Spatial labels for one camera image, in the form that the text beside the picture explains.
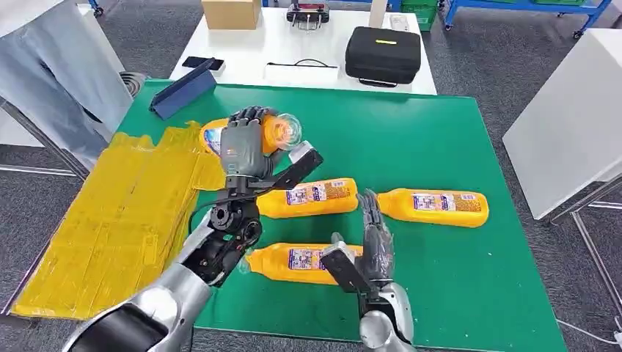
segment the green work surface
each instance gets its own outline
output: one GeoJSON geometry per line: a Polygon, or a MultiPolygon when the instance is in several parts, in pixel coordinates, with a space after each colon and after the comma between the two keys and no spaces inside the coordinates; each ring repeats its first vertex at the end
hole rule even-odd
{"type": "MultiPolygon", "coordinates": [[[[408,292],[417,345],[496,351],[564,351],[562,337],[512,199],[472,98],[220,85],[167,121],[147,107],[169,82],[148,81],[119,131],[157,142],[168,126],[204,123],[249,105],[294,114],[324,157],[308,181],[353,177],[359,190],[477,191],[489,220],[475,229],[387,219],[395,281],[408,292]]],[[[212,199],[203,192],[199,203],[212,199]]],[[[334,231],[361,244],[362,215],[262,217],[262,248],[328,243],[334,231]]],[[[339,287],[276,282],[235,270],[196,326],[358,340],[356,296],[339,287]]]]}

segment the black case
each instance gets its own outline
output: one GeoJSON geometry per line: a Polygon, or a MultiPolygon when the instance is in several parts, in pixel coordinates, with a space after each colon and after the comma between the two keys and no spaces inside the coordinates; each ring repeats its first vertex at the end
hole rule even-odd
{"type": "Polygon", "coordinates": [[[421,37],[416,33],[356,27],[345,50],[345,72],[364,84],[408,84],[420,67],[421,37]]]}

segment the bottle label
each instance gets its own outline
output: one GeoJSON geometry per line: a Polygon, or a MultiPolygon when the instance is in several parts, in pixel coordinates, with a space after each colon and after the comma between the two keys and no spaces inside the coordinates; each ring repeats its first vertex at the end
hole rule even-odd
{"type": "Polygon", "coordinates": [[[412,199],[416,210],[440,211],[482,211],[482,205],[474,194],[426,194],[413,193],[412,199]]]}
{"type": "Polygon", "coordinates": [[[306,183],[285,192],[288,205],[322,202],[348,196],[350,196],[350,189],[342,180],[306,183]]]}
{"type": "Polygon", "coordinates": [[[290,249],[288,267],[292,270],[326,270],[320,261],[321,255],[321,249],[290,249]]]}
{"type": "Polygon", "coordinates": [[[215,154],[220,155],[220,135],[223,127],[211,128],[203,132],[203,139],[215,154]]]}

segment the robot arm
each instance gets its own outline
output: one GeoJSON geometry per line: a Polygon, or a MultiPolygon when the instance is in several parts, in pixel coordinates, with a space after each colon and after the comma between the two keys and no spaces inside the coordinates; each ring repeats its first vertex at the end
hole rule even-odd
{"type": "Polygon", "coordinates": [[[393,282],[393,235],[376,195],[357,195],[363,209],[363,255],[354,258],[338,234],[323,251],[326,269],[347,293],[359,299],[359,333],[365,347],[378,352],[415,352],[414,326],[406,291],[393,282]]]}
{"type": "Polygon", "coordinates": [[[303,142],[290,151],[292,165],[272,175],[281,152],[261,153],[260,127],[270,113],[251,106],[230,117],[221,135],[225,187],[217,192],[216,201],[206,204],[213,207],[186,239],[181,253],[152,284],[79,326],[63,351],[180,350],[211,288],[220,287],[259,240],[257,197],[272,189],[292,189],[323,161],[303,142]]]}

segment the plastic bottle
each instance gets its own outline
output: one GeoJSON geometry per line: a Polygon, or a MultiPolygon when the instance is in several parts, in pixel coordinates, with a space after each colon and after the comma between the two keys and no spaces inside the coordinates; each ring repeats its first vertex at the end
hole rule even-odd
{"type": "Polygon", "coordinates": [[[275,219],[347,213],[358,205],[351,178],[300,183],[290,191],[270,191],[257,198],[259,213],[275,219]]]}
{"type": "MultiPolygon", "coordinates": [[[[320,257],[329,244],[275,243],[256,249],[245,256],[250,271],[277,281],[336,285],[324,268],[320,257]]],[[[362,246],[348,245],[356,256],[363,254],[362,246]]]]}
{"type": "MultiPolygon", "coordinates": [[[[199,141],[208,152],[220,155],[220,133],[228,122],[228,118],[218,119],[201,128],[199,141]]],[[[277,149],[291,150],[301,141],[302,127],[292,114],[266,115],[262,126],[264,153],[272,153],[277,149]]]]}
{"type": "Polygon", "coordinates": [[[488,202],[483,194],[397,188],[378,195],[383,214],[397,220],[478,227],[486,222],[488,202]]]}

